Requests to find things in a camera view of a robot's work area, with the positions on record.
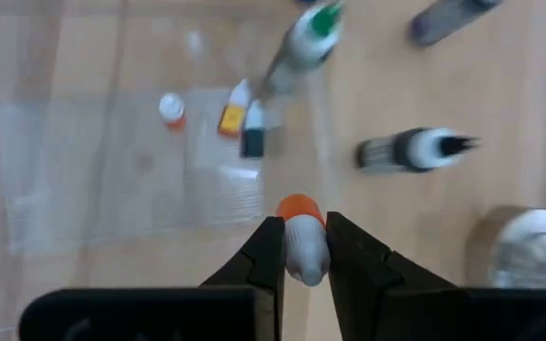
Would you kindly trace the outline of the silver lamp with white shade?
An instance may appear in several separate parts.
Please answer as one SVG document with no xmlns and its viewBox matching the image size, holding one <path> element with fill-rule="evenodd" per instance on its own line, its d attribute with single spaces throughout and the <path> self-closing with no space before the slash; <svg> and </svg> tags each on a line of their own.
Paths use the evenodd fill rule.
<svg viewBox="0 0 546 341">
<path fill-rule="evenodd" d="M 464 281 L 546 289 L 546 209 L 497 206 L 483 215 L 465 241 Z"/>
</svg>

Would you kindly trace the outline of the small yellow dye bottle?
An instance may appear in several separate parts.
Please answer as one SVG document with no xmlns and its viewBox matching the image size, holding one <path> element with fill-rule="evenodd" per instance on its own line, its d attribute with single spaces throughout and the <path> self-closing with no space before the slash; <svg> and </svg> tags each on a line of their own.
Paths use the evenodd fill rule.
<svg viewBox="0 0 546 341">
<path fill-rule="evenodd" d="M 218 123 L 218 135 L 236 138 L 242 131 L 252 100 L 248 79 L 241 80 L 230 92 Z"/>
</svg>

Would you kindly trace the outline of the large green food coloring bottle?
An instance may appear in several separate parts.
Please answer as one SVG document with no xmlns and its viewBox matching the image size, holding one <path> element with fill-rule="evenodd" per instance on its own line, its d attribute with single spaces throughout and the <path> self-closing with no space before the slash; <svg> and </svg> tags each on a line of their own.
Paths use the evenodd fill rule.
<svg viewBox="0 0 546 341">
<path fill-rule="evenodd" d="M 340 41 L 344 2 L 314 5 L 286 30 L 257 89 L 259 99 L 292 94 L 300 79 L 322 66 Z"/>
</svg>

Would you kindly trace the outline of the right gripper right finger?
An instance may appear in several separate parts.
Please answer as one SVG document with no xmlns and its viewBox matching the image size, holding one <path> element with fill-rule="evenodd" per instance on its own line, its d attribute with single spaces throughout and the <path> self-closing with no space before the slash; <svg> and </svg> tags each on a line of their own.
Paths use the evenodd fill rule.
<svg viewBox="0 0 546 341">
<path fill-rule="evenodd" d="M 383 295 L 445 289 L 450 281 L 409 260 L 338 212 L 327 215 L 329 280 L 343 341 L 374 341 Z"/>
</svg>

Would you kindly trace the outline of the small orange dye bottle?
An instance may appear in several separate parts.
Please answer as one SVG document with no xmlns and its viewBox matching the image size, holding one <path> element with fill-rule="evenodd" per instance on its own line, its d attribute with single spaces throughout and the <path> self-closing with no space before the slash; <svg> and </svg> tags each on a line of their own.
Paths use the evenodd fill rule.
<svg viewBox="0 0 546 341">
<path fill-rule="evenodd" d="M 319 285 L 331 260 L 318 204 L 305 194 L 291 194 L 280 200 L 276 214 L 284 222 L 286 271 L 306 286 Z"/>
<path fill-rule="evenodd" d="M 186 125 L 185 102 L 176 93 L 166 93 L 160 99 L 159 113 L 167 126 L 172 131 L 182 131 Z"/>
</svg>

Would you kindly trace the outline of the small dark green dye bottle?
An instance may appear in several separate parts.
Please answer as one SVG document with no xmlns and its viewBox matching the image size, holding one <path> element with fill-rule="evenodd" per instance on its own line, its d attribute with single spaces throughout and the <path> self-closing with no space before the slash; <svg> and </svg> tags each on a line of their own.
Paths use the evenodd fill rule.
<svg viewBox="0 0 546 341">
<path fill-rule="evenodd" d="M 264 132 L 264 109 L 258 100 L 254 100 L 247 110 L 241 135 L 241 156 L 243 158 L 263 157 Z"/>
</svg>

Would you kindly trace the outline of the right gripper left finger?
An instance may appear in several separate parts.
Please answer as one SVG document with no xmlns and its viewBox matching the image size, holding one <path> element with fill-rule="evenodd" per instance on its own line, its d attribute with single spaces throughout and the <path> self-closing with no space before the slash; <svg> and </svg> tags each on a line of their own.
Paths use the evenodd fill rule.
<svg viewBox="0 0 546 341">
<path fill-rule="evenodd" d="M 241 248 L 200 286 L 249 286 L 264 293 L 256 305 L 256 340 L 282 341 L 284 221 L 267 217 Z"/>
</svg>

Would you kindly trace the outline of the large black food coloring bottle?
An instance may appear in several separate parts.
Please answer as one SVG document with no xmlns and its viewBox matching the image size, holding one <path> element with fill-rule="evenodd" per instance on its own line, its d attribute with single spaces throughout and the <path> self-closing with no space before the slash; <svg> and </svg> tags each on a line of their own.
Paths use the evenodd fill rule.
<svg viewBox="0 0 546 341">
<path fill-rule="evenodd" d="M 425 173 L 452 166 L 479 146 L 477 137 L 448 128 L 412 128 L 360 142 L 355 148 L 355 165 L 371 174 Z"/>
</svg>

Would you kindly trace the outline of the large purple food coloring bottle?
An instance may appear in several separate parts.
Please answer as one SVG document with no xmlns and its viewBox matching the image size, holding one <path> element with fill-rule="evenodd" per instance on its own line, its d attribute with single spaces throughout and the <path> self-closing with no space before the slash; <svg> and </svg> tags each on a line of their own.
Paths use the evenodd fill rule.
<svg viewBox="0 0 546 341">
<path fill-rule="evenodd" d="M 409 38 L 419 46 L 434 45 L 470 24 L 503 0 L 437 0 L 409 22 Z"/>
</svg>

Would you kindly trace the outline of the clear plastic container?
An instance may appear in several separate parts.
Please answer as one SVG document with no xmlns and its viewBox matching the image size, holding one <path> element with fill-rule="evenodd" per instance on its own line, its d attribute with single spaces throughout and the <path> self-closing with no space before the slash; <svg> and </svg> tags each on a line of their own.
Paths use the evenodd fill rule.
<svg viewBox="0 0 546 341">
<path fill-rule="evenodd" d="M 299 16 L 285 0 L 114 0 L 0 15 L 0 61 L 20 88 L 0 99 L 1 186 L 13 250 L 164 230 L 248 224 L 295 191 L 320 192 L 316 73 L 265 102 L 262 158 L 218 135 L 232 88 L 257 84 Z M 172 131 L 162 96 L 185 102 Z"/>
</svg>

